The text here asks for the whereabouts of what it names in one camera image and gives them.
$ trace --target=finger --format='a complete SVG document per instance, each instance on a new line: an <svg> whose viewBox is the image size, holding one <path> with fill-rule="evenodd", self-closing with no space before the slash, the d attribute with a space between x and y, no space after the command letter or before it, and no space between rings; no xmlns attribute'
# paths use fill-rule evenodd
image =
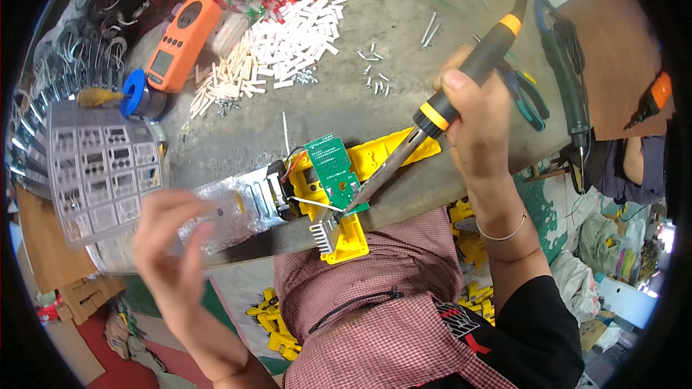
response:
<svg viewBox="0 0 692 389"><path fill-rule="evenodd" d="M459 112L462 121L473 119L473 112L483 105L484 95L478 85L461 71L450 68L442 74L442 90Z"/></svg>
<svg viewBox="0 0 692 389"><path fill-rule="evenodd" d="M175 232L183 226L190 218L202 215L214 208L214 203L210 200L197 200L192 203L168 209L158 215L153 230L159 234L172 237Z"/></svg>
<svg viewBox="0 0 692 389"><path fill-rule="evenodd" d="M202 250L200 247L212 233L213 228L210 222L203 222L195 227L195 230L185 244L185 258L181 273L184 285L193 286L193 283L199 282L200 273L202 272Z"/></svg>
<svg viewBox="0 0 692 389"><path fill-rule="evenodd" d="M449 125L449 128L445 131L447 135L447 141L449 145L453 148L457 147L457 135L459 134L459 128L462 126L462 119L460 117L455 118Z"/></svg>
<svg viewBox="0 0 692 389"><path fill-rule="evenodd" d="M166 209L199 200L195 194L184 189L154 191L147 195L142 202L142 216L160 213Z"/></svg>
<svg viewBox="0 0 692 389"><path fill-rule="evenodd" d="M440 67L439 74L437 74L437 78L435 79L435 82L432 84L432 90L440 91L442 89L442 74L450 68L458 70L462 66L463 61L466 60L466 58L471 54L472 51L473 47L471 47L470 45L462 45L461 47L457 48L457 51L455 51L454 54L449 56L444 65Z"/></svg>

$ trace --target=orange soldering iron grip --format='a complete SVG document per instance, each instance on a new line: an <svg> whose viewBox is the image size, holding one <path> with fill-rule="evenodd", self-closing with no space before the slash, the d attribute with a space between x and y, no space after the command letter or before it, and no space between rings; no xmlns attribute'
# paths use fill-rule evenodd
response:
<svg viewBox="0 0 692 389"><path fill-rule="evenodd" d="M673 87L670 84L670 75L665 71L661 71L661 74L651 86L651 96L659 109L662 109L663 106L666 105L672 92Z"/></svg>

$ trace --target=soldering iron handle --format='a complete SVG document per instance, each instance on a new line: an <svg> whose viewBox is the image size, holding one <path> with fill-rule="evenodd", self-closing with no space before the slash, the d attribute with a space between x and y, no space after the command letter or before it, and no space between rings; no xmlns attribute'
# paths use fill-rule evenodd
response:
<svg viewBox="0 0 692 389"><path fill-rule="evenodd" d="M525 9L526 1L524 0L523 11ZM505 58L507 51L516 39L516 34L519 33L522 24L521 19L513 13L507 14L490 29L459 68L462 73L469 76L479 86L488 79L497 64ZM450 104L444 92L439 91L416 111L413 115L413 122L420 126L425 134L437 139L449 128L449 125L458 115L457 110Z"/></svg>

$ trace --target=multimeter display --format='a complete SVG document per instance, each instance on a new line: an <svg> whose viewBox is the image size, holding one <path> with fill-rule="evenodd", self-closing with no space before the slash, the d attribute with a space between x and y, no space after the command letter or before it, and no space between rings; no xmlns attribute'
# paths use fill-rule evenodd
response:
<svg viewBox="0 0 692 389"><path fill-rule="evenodd" d="M150 69L160 76L165 77L166 73L168 72L168 68L170 67L171 63L173 63L173 57L174 56L172 54L159 50L159 52L156 53L154 61L151 62Z"/></svg>

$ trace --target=printed graphic on shirt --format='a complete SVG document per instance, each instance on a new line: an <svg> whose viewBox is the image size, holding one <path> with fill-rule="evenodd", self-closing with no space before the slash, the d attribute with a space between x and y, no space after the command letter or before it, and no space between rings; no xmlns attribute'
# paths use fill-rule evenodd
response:
<svg viewBox="0 0 692 389"><path fill-rule="evenodd" d="M455 303L435 302L435 308L442 321L449 327L456 339L461 340L472 330L478 329L480 325L472 321L461 305Z"/></svg>
<svg viewBox="0 0 692 389"><path fill-rule="evenodd" d="M471 332L478 329L480 324L469 317L466 308L456 303L444 302L435 302L435 308L454 337L469 346L474 353L488 354L491 351L490 348L480 345L473 337Z"/></svg>

